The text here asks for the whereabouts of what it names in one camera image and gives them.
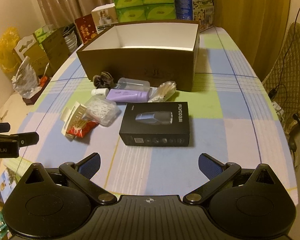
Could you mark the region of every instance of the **black box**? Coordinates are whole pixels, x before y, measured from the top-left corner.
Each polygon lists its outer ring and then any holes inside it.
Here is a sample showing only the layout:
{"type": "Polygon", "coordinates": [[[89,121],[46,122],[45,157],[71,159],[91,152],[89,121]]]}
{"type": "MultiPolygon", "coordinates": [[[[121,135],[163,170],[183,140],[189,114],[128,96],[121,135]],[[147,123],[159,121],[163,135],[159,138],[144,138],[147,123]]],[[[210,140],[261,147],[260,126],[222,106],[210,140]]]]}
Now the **black box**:
{"type": "Polygon", "coordinates": [[[128,103],[119,134],[125,145],[188,146],[188,103],[128,103]]]}

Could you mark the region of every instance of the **yellow plastic bag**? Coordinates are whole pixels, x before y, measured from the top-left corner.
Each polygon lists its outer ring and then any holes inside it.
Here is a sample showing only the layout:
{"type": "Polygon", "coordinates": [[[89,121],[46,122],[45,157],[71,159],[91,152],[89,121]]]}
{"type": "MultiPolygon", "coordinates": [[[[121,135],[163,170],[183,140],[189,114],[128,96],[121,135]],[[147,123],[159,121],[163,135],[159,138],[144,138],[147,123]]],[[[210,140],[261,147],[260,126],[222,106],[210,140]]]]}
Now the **yellow plastic bag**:
{"type": "Polygon", "coordinates": [[[0,68],[9,78],[11,78],[20,62],[14,54],[14,48],[21,40],[18,30],[15,27],[9,27],[0,38],[0,68]]]}

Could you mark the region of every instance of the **purple bottle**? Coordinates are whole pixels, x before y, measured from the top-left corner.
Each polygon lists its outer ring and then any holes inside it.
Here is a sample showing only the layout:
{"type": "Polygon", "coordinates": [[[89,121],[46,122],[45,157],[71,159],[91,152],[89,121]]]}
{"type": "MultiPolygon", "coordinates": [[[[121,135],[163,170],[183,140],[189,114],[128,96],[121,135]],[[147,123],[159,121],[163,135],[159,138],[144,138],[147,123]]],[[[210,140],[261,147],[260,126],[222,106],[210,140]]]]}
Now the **purple bottle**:
{"type": "Polygon", "coordinates": [[[111,89],[106,99],[114,102],[146,103],[149,99],[149,91],[141,92],[135,90],[111,89]]]}

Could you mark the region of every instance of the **white label on black box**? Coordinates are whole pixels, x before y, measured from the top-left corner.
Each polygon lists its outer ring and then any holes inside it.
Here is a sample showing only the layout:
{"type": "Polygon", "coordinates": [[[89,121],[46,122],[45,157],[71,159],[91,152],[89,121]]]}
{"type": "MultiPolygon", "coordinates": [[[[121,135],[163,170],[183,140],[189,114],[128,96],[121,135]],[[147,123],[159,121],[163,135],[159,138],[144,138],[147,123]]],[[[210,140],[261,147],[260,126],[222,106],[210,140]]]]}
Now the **white label on black box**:
{"type": "Polygon", "coordinates": [[[136,143],[143,143],[143,139],[142,138],[135,138],[134,141],[136,143]]]}

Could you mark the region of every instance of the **electric shaver picture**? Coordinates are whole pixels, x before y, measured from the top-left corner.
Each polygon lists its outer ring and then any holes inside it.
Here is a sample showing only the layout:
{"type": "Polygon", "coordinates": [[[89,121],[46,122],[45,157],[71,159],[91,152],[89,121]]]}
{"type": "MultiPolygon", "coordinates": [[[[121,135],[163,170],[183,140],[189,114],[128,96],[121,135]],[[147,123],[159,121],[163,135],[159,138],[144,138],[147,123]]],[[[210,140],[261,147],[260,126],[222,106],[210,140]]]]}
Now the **electric shaver picture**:
{"type": "Polygon", "coordinates": [[[152,124],[152,125],[172,124],[172,112],[157,111],[157,112],[141,113],[141,114],[137,114],[136,121],[145,124],[152,124]]]}

